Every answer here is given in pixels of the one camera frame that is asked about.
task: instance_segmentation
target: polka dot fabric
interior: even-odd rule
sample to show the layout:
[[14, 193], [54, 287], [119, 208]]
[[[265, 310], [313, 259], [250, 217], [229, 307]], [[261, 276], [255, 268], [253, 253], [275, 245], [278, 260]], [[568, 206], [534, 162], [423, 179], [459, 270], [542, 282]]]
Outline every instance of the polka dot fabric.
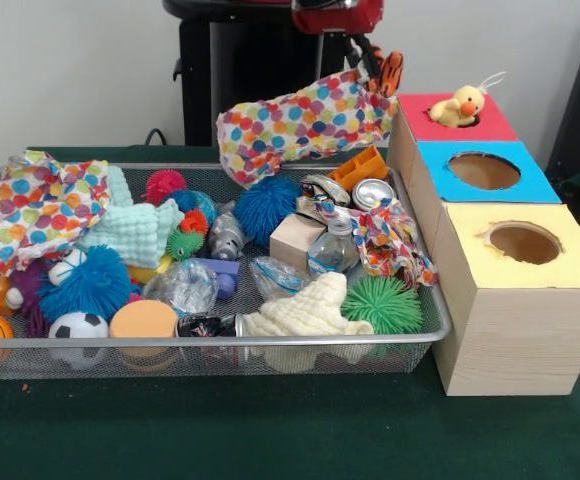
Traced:
[[217, 120], [224, 170], [248, 187], [286, 161], [366, 147], [390, 135], [396, 96], [358, 85], [354, 70], [271, 101], [241, 103]]
[[58, 257], [108, 208], [107, 162], [61, 165], [26, 151], [0, 180], [0, 273], [24, 270], [40, 257]]

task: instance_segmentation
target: rubber duck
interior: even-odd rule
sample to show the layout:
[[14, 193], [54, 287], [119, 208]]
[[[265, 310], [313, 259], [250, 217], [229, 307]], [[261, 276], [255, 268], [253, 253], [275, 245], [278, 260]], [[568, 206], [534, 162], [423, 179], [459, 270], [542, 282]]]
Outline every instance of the rubber duck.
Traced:
[[486, 78], [481, 85], [466, 85], [449, 100], [436, 103], [428, 112], [433, 122], [450, 128], [468, 127], [477, 121], [477, 115], [486, 104], [488, 88], [503, 81], [505, 72]]

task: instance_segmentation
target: spiky ball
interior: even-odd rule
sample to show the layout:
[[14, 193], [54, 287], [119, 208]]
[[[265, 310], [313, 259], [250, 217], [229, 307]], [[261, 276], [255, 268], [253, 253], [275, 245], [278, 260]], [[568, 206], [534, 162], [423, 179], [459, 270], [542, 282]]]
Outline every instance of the spiky ball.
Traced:
[[197, 232], [201, 235], [208, 233], [208, 220], [201, 210], [191, 210], [179, 224], [182, 232]]
[[121, 256], [104, 245], [90, 247], [86, 255], [60, 285], [44, 280], [39, 305], [48, 321], [73, 312], [88, 312], [110, 321], [128, 302], [132, 283]]
[[166, 253], [174, 260], [180, 262], [190, 258], [193, 253], [198, 252], [203, 246], [203, 235], [196, 232], [182, 232], [175, 228], [168, 238]]
[[187, 187], [186, 179], [176, 170], [159, 170], [148, 178], [145, 197], [148, 203], [158, 207], [169, 194]]
[[179, 210], [183, 213], [188, 213], [189, 211], [199, 207], [197, 196], [192, 190], [175, 190], [166, 196], [166, 200], [168, 198], [174, 199], [177, 203], [177, 207], [179, 207]]
[[421, 333], [423, 312], [417, 292], [395, 277], [366, 277], [348, 290], [341, 313], [366, 320], [379, 335]]
[[239, 197], [234, 209], [246, 236], [262, 247], [284, 218], [297, 209], [301, 188], [283, 177], [265, 177]]

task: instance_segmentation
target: wire mesh basket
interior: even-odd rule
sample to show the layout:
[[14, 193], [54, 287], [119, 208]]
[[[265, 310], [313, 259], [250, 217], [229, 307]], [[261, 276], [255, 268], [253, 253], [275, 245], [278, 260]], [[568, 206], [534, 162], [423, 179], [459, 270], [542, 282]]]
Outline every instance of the wire mesh basket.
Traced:
[[[148, 176], [161, 168], [181, 171], [189, 188], [204, 191], [219, 203], [233, 200], [242, 192], [216, 164], [117, 165], [125, 172], [135, 202], [142, 201]], [[285, 168], [282, 175], [299, 180], [308, 173], [325, 173], [333, 167], [294, 165]], [[401, 178], [394, 171], [390, 182], [405, 209], [413, 215]], [[259, 309], [263, 300], [248, 264], [254, 257], [266, 254], [262, 248], [246, 246], [240, 260], [239, 289], [231, 299], [217, 300], [213, 313], [251, 313]], [[0, 340], [0, 380], [298, 372], [407, 373], [417, 366], [432, 342], [450, 331], [440, 288], [420, 287], [419, 296], [424, 328], [421, 334], [415, 335]], [[23, 337], [26, 320], [15, 315], [11, 323], [17, 337]]]

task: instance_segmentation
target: circular hole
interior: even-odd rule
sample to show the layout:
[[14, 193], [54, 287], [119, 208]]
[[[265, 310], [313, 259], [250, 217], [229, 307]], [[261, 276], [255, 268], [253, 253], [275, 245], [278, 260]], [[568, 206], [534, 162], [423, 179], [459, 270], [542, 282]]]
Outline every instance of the circular hole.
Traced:
[[521, 180], [521, 172], [512, 163], [487, 153], [457, 155], [450, 160], [450, 169], [468, 185], [482, 190], [510, 188]]
[[492, 245], [518, 262], [543, 265], [559, 256], [559, 240], [536, 225], [506, 224], [490, 234]]

